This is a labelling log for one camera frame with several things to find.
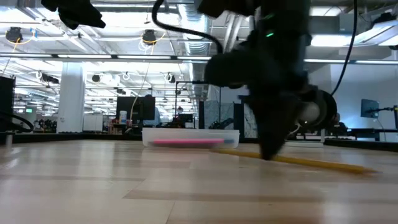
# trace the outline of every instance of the white column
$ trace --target white column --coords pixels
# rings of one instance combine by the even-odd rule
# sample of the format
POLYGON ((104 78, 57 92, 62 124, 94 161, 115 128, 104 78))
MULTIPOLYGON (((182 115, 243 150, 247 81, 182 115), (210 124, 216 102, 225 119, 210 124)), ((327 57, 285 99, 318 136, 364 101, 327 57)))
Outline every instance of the white column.
POLYGON ((57 133, 83 131, 86 73, 80 62, 64 62, 61 78, 57 133))

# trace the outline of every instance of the yellow stick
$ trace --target yellow stick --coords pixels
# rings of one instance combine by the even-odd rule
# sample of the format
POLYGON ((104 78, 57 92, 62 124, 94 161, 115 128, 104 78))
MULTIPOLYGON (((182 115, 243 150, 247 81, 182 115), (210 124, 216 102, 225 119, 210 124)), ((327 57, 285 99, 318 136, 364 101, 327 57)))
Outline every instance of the yellow stick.
MULTIPOLYGON (((255 158, 255 159, 261 158, 260 154, 256 153, 256 152, 241 152, 241 151, 234 151, 234 150, 211 150, 211 152, 217 152, 220 154, 228 154, 228 155, 233 155, 233 156, 249 157, 249 158, 255 158)), ((299 159, 299 158, 285 157, 285 156, 275 156, 273 161, 285 162, 285 163, 289 163, 289 164, 297 164, 297 165, 303 165, 303 166, 310 166, 310 167, 319 167, 319 168, 325 168, 325 169, 331 169, 331 170, 339 170, 339 171, 350 172, 350 173, 355 173, 355 174, 366 174, 366 173, 376 172, 375 170, 372 170, 372 169, 369 169, 369 168, 366 168, 363 166, 342 164, 342 163, 337 163, 337 162, 316 161, 316 160, 311 160, 311 159, 299 159)))

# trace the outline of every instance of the wooden floor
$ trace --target wooden floor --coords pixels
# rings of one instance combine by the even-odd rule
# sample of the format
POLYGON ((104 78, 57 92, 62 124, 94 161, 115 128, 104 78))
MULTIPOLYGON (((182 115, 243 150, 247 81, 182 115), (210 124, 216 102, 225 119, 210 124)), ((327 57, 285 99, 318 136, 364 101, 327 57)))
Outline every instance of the wooden floor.
POLYGON ((398 223, 398 154, 336 147, 282 154, 381 173, 144 149, 134 141, 19 144, 0 159, 0 223, 398 223))

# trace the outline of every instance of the clear plastic container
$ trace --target clear plastic container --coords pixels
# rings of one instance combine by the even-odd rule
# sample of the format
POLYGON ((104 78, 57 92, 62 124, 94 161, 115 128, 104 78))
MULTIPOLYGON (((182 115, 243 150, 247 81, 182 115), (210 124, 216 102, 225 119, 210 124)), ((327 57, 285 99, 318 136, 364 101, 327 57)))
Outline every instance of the clear plastic container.
POLYGON ((145 147, 153 146, 158 140, 171 139, 224 139, 224 144, 217 147, 236 148, 239 144, 238 130, 207 130, 207 129, 170 129, 143 128, 142 143, 145 147))

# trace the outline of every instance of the pink object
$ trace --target pink object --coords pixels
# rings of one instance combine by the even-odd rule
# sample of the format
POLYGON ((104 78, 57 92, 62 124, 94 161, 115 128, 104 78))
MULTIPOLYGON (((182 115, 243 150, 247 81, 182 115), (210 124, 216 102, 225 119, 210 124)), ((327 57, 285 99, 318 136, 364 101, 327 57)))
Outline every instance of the pink object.
POLYGON ((155 140, 154 144, 218 144, 224 143, 224 139, 166 139, 155 140))

